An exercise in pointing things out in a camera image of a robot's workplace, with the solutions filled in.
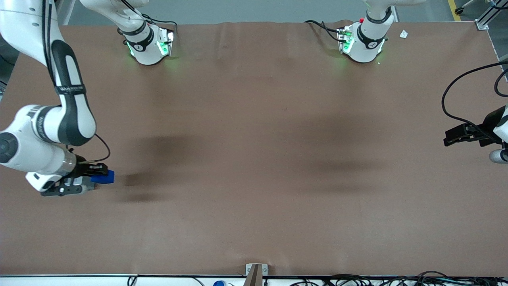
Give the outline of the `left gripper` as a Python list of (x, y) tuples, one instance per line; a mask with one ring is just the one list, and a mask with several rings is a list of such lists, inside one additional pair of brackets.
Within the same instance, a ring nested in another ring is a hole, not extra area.
[(491, 144), (504, 145), (507, 142), (507, 105), (504, 105), (485, 116), (480, 129), (487, 135), (481, 135), (477, 128), (470, 124), (460, 124), (445, 132), (445, 147), (456, 143), (479, 141), (480, 147)]

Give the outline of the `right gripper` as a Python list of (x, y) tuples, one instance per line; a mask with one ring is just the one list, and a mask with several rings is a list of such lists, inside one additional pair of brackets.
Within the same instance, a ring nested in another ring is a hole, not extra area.
[(81, 177), (107, 177), (109, 170), (105, 163), (84, 163), (83, 170), (76, 161), (63, 161), (58, 167), (28, 172), (25, 178), (38, 192), (81, 192), (77, 183)]

